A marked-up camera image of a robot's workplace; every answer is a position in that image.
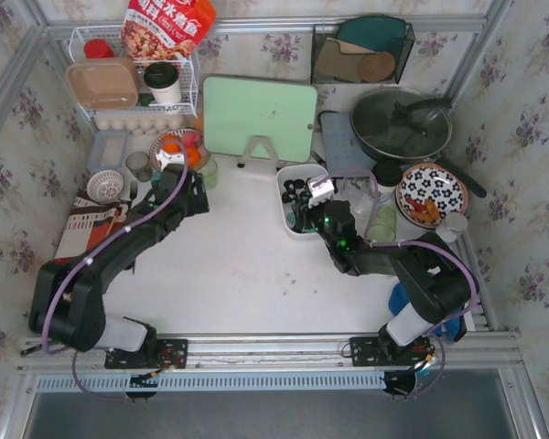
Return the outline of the white storage basket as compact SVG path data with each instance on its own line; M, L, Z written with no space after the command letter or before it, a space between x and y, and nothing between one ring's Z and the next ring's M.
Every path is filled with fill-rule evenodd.
M321 165L315 163L305 163L299 165L282 167L275 175L276 190L278 192L279 207L282 215L282 222L286 234L295 241L312 241L318 236L314 229L307 232L296 232L293 230L295 223L289 221L289 217L294 214L291 203L284 203L283 194L286 193L285 182L287 180L301 179L307 182L314 178L316 182L328 176L328 171Z

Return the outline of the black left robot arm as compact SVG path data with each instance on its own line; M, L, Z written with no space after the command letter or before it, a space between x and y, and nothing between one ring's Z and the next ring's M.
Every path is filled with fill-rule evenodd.
M107 315L103 296L141 253L176 230L183 219L209 210L202 175L170 165L117 232L68 262L43 264L28 317L41 349L51 353L55 343L78 352L112 348L150 362L157 351L156 330L128 317Z

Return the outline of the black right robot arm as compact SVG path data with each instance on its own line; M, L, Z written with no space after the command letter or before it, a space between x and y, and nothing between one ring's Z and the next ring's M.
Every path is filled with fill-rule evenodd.
M377 335L350 340L355 366L413 366L430 351L430 332L477 303L474 275L433 232L412 241L368 243L356 231L350 203L343 200L315 206L303 200L295 215L297 227L313 229L324 241L341 273L393 275L408 296L408 304Z

